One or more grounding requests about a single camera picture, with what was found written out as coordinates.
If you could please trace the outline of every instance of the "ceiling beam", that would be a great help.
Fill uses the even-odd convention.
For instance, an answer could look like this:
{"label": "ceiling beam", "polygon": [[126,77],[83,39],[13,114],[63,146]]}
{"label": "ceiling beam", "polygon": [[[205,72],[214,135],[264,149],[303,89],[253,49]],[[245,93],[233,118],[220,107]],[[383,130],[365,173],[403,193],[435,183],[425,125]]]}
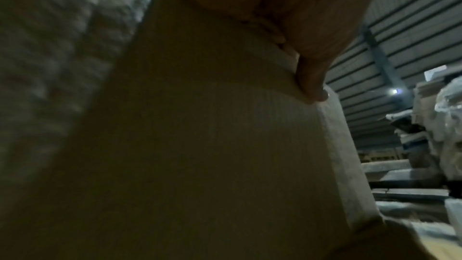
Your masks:
{"label": "ceiling beam", "polygon": [[396,103],[403,109],[412,107],[413,96],[411,91],[401,79],[395,67],[391,65],[388,57],[380,47],[379,43],[377,43],[377,40],[373,36],[371,30],[369,30],[366,25],[363,25],[361,28],[361,34],[369,48],[369,51],[371,52],[375,66],[385,81],[385,84],[400,91],[400,94],[397,94],[394,97]]}

